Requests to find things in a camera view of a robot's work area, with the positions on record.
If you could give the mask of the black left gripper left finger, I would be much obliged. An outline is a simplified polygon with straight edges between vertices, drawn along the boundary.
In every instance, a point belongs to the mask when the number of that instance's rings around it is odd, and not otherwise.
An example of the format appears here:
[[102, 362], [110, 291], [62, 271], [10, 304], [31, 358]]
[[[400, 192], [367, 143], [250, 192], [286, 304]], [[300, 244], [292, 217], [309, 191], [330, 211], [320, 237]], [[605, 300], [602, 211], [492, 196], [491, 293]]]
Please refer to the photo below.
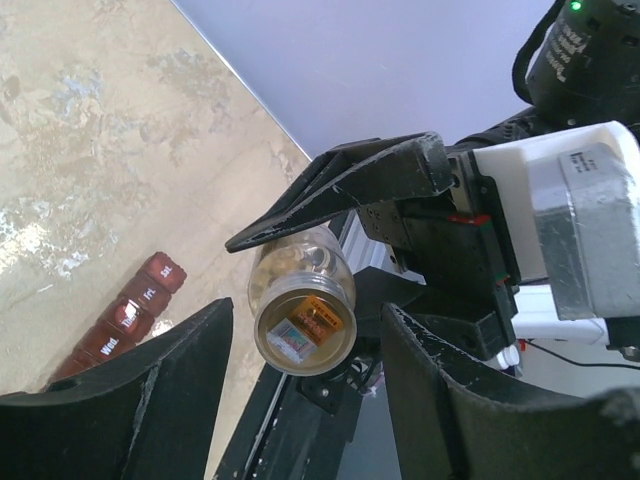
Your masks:
[[42, 393], [2, 396], [2, 478], [203, 478], [232, 335], [218, 299]]

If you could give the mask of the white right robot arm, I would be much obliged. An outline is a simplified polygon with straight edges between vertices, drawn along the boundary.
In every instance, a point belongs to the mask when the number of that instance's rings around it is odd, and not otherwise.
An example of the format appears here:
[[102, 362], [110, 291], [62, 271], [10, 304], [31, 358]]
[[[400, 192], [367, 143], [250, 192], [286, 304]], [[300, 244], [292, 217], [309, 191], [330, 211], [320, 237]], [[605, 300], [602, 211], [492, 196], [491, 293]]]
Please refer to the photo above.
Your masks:
[[517, 288], [563, 320], [639, 342], [639, 5], [558, 1], [519, 50], [528, 107], [452, 146], [433, 132], [335, 147], [226, 244], [237, 252], [356, 210], [426, 282], [417, 316], [488, 359], [515, 339]]

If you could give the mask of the red weekly pill organizer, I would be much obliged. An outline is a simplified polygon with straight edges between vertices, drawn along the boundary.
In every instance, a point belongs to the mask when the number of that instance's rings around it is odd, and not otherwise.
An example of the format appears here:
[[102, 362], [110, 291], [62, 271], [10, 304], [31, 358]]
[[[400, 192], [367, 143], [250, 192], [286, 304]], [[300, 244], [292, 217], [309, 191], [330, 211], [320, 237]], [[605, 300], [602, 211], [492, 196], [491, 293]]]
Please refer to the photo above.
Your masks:
[[99, 315], [46, 386], [104, 364], [142, 343], [184, 285], [187, 273], [168, 254], [157, 251], [136, 271]]

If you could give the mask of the clear pill bottle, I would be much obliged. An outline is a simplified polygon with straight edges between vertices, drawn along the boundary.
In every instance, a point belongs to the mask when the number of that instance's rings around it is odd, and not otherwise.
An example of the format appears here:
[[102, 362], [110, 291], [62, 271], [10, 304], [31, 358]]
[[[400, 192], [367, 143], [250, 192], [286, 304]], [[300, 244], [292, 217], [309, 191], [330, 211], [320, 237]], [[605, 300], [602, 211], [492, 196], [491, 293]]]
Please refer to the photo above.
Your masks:
[[256, 347], [277, 370], [321, 375], [350, 354], [357, 337], [355, 280], [328, 226], [260, 246], [247, 293]]

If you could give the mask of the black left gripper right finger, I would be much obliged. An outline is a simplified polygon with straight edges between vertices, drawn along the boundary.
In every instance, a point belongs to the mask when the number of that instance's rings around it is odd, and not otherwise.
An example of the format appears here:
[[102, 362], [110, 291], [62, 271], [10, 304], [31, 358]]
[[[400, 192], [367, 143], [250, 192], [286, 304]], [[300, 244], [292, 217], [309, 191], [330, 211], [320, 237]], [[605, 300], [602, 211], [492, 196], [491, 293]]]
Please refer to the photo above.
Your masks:
[[526, 384], [394, 304], [381, 347], [403, 478], [638, 478], [638, 388], [578, 398]]

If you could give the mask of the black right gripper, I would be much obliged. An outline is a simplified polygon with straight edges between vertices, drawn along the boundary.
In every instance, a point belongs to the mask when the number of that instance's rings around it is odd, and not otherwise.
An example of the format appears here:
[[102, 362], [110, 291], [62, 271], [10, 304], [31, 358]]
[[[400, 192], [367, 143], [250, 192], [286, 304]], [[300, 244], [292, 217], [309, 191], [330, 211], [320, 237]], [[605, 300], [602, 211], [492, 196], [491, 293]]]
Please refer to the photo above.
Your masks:
[[490, 360], [516, 341], [510, 319], [520, 270], [496, 182], [480, 173], [471, 151], [449, 160], [435, 132], [335, 147], [225, 248], [251, 249], [358, 208], [366, 235], [387, 244], [396, 264], [429, 286], [375, 267], [357, 272], [358, 335], [379, 338], [382, 306], [391, 303], [443, 340]]

